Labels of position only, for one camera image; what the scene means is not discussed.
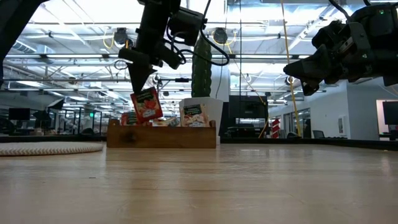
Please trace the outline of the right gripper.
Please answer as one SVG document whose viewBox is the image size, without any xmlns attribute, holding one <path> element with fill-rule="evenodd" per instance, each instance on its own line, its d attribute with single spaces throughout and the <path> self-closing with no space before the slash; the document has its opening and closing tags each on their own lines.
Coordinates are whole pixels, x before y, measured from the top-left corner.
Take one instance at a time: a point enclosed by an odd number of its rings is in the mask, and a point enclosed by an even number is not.
<svg viewBox="0 0 398 224">
<path fill-rule="evenodd" d="M 392 86 L 397 84 L 397 50 L 348 50 L 339 55 L 321 44 L 313 55 L 286 65 L 284 72 L 301 81 L 305 96 L 318 91 L 320 82 L 353 83 L 360 78 L 383 77 L 384 85 Z"/>
</svg>

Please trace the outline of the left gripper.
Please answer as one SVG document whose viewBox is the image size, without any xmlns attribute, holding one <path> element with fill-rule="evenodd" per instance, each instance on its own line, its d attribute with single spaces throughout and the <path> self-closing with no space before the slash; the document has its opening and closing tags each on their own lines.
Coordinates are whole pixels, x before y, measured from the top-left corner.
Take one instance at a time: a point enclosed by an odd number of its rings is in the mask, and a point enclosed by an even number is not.
<svg viewBox="0 0 398 224">
<path fill-rule="evenodd" d="M 119 50 L 118 57 L 127 60 L 127 69 L 134 93 L 139 93 L 150 75 L 165 64 L 177 69 L 183 63 L 183 57 L 165 44 L 167 41 L 153 30 L 137 29 L 136 44 Z"/>
</svg>

